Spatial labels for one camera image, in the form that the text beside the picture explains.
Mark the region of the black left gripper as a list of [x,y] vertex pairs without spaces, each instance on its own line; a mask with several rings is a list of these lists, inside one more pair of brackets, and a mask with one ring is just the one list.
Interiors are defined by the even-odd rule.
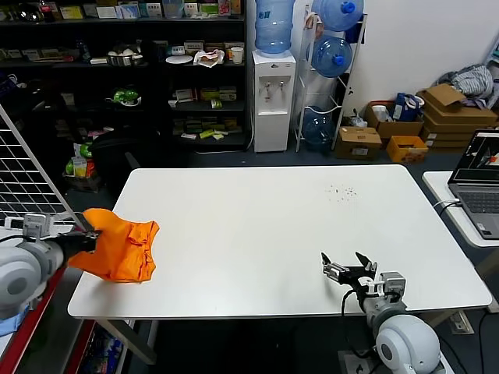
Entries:
[[59,246],[64,257],[70,257],[80,252],[93,252],[96,248],[96,239],[102,231],[72,231],[59,235]]

